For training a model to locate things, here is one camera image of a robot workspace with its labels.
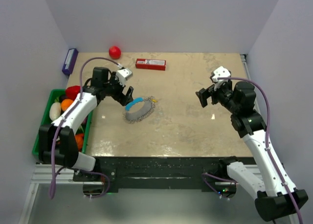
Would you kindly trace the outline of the blue grey keyring with rings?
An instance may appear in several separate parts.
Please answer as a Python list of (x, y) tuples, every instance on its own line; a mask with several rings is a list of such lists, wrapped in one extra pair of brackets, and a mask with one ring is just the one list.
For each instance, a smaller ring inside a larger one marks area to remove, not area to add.
[(138, 97), (133, 102), (126, 105), (123, 113), (124, 120), (127, 123), (136, 123), (149, 117), (155, 110), (156, 102), (154, 97)]

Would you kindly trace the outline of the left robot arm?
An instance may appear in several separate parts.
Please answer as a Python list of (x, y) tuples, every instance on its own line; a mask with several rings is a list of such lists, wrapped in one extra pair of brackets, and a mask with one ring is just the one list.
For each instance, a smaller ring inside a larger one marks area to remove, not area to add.
[(40, 126), (39, 161), (84, 170), (85, 177), (90, 181), (98, 180), (101, 169), (95, 165), (94, 157), (79, 151), (75, 134), (83, 120), (105, 97), (112, 97), (121, 106), (132, 102), (133, 87), (129, 87), (126, 94), (123, 93), (126, 82), (132, 75), (128, 68), (111, 72), (106, 67), (95, 67), (90, 81), (84, 84), (83, 91), (77, 94), (70, 107), (52, 123)]

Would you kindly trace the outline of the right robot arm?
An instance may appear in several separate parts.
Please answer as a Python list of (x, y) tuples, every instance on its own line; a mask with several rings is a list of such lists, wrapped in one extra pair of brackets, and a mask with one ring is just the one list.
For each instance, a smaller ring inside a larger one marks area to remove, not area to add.
[(196, 93), (202, 107), (221, 104), (231, 113), (231, 123), (249, 148), (261, 173), (258, 178), (234, 157), (222, 161), (218, 169), (221, 180), (243, 187), (253, 198), (259, 216), (265, 221), (296, 214), (303, 223), (301, 207), (308, 201), (305, 190), (300, 190), (290, 179), (269, 138), (270, 117), (264, 119), (254, 108), (256, 83), (234, 77), (229, 72), (212, 74), (213, 85)]

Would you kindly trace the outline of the red tomato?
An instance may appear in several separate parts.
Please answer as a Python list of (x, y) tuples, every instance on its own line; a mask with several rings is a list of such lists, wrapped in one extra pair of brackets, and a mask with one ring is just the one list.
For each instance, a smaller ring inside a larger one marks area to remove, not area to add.
[(121, 54), (122, 54), (122, 52), (121, 52), (121, 50), (120, 50), (119, 47), (117, 47), (117, 46), (111, 46), (111, 47), (109, 48), (109, 56), (110, 56), (112, 59), (114, 59), (114, 60), (119, 59), (119, 58), (121, 57)]

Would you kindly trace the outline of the red rectangular box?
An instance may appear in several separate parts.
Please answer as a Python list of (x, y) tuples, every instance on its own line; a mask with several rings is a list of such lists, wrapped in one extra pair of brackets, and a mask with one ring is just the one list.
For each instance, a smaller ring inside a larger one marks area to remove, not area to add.
[(148, 70), (166, 70), (165, 60), (156, 59), (140, 59), (138, 58), (135, 63), (137, 69), (148, 69)]

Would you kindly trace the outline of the red bell pepper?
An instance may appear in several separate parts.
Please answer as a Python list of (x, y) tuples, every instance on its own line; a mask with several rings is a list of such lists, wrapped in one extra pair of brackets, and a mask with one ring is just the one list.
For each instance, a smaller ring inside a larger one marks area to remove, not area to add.
[(77, 95), (80, 93), (80, 86), (71, 86), (66, 88), (65, 95), (68, 99), (75, 100)]

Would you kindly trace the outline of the orange fruit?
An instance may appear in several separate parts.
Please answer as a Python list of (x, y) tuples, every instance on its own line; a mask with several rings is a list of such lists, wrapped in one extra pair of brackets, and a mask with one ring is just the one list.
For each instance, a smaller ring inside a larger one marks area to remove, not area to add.
[(72, 99), (64, 99), (61, 102), (61, 110), (65, 112), (71, 106), (73, 102), (74, 101)]

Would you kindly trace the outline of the orange pumpkin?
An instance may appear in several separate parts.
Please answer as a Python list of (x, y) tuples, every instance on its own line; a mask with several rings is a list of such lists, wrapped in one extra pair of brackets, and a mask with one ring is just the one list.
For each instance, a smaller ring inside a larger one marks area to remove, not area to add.
[(84, 144), (84, 134), (83, 133), (76, 134), (75, 141), (76, 141), (78, 151), (81, 152), (83, 148), (83, 144)]

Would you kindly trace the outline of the purple box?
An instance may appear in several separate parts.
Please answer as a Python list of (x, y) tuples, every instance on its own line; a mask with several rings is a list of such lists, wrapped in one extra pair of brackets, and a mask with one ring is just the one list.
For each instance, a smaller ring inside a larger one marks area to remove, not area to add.
[(66, 59), (62, 67), (62, 73), (64, 75), (70, 76), (72, 74), (77, 57), (78, 50), (76, 48), (71, 48), (68, 50)]

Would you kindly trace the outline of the white radish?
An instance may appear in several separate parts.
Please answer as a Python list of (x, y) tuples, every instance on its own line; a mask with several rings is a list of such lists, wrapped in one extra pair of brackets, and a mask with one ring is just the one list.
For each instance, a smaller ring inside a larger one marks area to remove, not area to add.
[(49, 118), (51, 121), (58, 119), (61, 115), (61, 103), (54, 102), (49, 110)]

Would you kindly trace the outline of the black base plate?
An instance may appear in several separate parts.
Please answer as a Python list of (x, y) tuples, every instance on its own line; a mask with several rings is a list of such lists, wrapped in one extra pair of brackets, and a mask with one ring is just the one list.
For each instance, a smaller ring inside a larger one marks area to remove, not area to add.
[(214, 178), (227, 179), (225, 166), (236, 157), (96, 157), (97, 172), (110, 179), (109, 192), (119, 189), (193, 189), (210, 192), (213, 186), (226, 192)]

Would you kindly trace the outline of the aluminium frame rail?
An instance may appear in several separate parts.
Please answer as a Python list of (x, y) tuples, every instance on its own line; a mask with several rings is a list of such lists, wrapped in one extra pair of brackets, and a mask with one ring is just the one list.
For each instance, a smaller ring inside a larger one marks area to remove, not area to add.
[[(74, 181), (75, 172), (70, 169), (64, 169), (56, 178), (56, 184), (70, 184), (70, 185), (100, 185), (101, 182), (97, 181)], [(31, 177), (31, 183), (25, 199), (24, 207), (19, 219), (19, 224), (27, 224), (30, 219), (33, 204), (38, 192), (39, 185), (50, 184), (52, 179), (51, 166), (46, 164), (36, 164), (35, 170)]]

